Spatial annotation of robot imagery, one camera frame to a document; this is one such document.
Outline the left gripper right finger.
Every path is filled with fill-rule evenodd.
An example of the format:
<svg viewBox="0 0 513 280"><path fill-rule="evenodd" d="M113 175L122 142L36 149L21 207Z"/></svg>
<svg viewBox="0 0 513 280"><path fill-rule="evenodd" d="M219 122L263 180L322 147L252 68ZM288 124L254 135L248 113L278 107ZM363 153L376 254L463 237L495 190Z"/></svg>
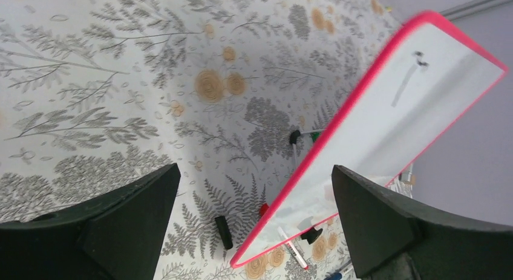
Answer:
<svg viewBox="0 0 513 280"><path fill-rule="evenodd" d="M436 209L340 165L332 186L357 278L512 278L511 226Z"/></svg>

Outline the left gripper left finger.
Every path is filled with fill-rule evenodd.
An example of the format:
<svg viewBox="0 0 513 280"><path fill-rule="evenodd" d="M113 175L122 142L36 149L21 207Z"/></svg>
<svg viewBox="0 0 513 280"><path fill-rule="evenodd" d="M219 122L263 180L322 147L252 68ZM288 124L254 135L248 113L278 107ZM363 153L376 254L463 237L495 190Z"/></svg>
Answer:
<svg viewBox="0 0 513 280"><path fill-rule="evenodd" d="M167 164L31 221L1 224L2 279L152 279L180 183Z"/></svg>

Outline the pink framed whiteboard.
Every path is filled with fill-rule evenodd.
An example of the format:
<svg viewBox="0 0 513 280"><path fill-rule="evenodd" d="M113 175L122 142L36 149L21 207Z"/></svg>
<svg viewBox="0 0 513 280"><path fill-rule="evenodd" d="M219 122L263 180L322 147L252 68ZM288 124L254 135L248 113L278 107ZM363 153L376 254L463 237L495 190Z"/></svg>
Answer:
<svg viewBox="0 0 513 280"><path fill-rule="evenodd" d="M434 11L391 37L230 261L241 267L338 214L332 169L389 185L507 66Z"/></svg>

